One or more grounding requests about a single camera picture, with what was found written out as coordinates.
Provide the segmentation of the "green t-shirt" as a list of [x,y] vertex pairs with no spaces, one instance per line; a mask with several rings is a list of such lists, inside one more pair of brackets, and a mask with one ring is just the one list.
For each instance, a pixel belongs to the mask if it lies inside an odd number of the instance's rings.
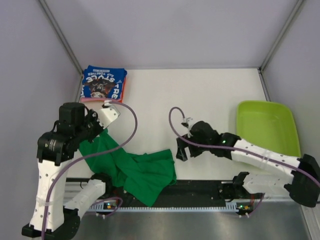
[[113,186],[122,187],[148,207],[154,205],[165,187],[177,182],[170,149],[134,154],[120,148],[85,161],[92,172],[109,175]]

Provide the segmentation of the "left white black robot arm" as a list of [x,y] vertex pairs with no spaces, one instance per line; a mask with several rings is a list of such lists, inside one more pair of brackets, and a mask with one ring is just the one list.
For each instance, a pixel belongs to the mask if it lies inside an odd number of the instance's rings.
[[95,111],[83,103],[67,102],[59,107],[58,120],[51,131],[37,141],[38,187],[33,216],[21,234],[43,240],[70,240],[85,212],[99,197],[109,198],[114,191],[104,173],[93,175],[72,200],[64,203],[68,171],[65,169],[82,142],[92,142],[120,113],[110,103]]

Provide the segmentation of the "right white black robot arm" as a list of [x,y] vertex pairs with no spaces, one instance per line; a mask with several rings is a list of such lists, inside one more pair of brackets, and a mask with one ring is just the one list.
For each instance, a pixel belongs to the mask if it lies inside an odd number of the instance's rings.
[[187,134],[179,136],[176,158],[186,161],[186,150],[195,158],[210,152],[218,158],[244,163],[266,171],[266,174],[240,172],[232,180],[233,192],[239,198],[249,194],[289,196],[296,203],[314,208],[320,197],[320,166],[308,154],[302,157],[277,153],[246,141],[238,135],[218,133],[207,122],[181,123]]

